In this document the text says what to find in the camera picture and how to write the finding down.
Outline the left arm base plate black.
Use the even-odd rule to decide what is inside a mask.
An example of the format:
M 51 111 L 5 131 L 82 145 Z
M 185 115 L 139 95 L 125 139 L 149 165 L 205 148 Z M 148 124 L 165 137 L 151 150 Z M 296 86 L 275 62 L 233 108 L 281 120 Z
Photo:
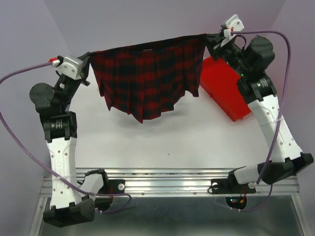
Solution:
M 124 179 L 110 179 L 98 191 L 98 194 L 122 194 L 125 192 Z

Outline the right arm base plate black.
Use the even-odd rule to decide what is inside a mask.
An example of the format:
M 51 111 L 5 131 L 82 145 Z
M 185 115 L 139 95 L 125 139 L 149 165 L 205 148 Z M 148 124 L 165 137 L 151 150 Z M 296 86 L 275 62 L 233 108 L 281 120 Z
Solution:
M 236 181 L 229 181 L 227 178 L 215 178 L 211 180 L 208 188 L 210 194 L 254 194 L 255 188 L 250 188 L 248 184 L 239 184 Z

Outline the red black plaid skirt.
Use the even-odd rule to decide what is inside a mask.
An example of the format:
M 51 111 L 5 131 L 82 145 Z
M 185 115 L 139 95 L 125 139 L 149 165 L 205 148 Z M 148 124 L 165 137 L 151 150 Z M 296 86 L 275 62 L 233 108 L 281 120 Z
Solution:
M 186 92 L 199 96 L 205 34 L 92 53 L 90 63 L 108 109 L 138 122 L 173 111 Z

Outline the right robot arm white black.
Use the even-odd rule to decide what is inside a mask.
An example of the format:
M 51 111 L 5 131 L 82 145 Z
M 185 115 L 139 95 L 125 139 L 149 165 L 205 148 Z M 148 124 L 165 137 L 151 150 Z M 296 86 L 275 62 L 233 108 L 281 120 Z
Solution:
M 256 36 L 241 49 L 234 39 L 219 33 L 207 34 L 205 42 L 214 60 L 222 59 L 240 76 L 238 91 L 258 121 L 269 148 L 265 162 L 230 171 L 226 179 L 216 180 L 213 193 L 239 193 L 256 181 L 271 185 L 311 165 L 314 158 L 295 142 L 282 115 L 276 88 L 265 72 L 275 58 L 273 44 Z

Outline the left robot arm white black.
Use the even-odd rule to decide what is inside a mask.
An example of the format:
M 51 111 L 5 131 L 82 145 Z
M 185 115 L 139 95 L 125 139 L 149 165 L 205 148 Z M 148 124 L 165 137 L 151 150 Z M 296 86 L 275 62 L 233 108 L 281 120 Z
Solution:
M 95 194 L 109 190 L 110 182 L 102 169 L 85 174 L 82 192 L 72 188 L 77 186 L 77 119 L 68 108 L 79 86 L 89 85 L 90 55 L 85 53 L 78 58 L 58 56 L 53 61 L 59 73 L 56 84 L 38 83 L 30 90 L 30 100 L 39 114 L 50 153 L 51 168 L 56 173 L 52 176 L 50 208 L 43 213 L 43 220 L 59 228 L 92 222 L 95 218 Z

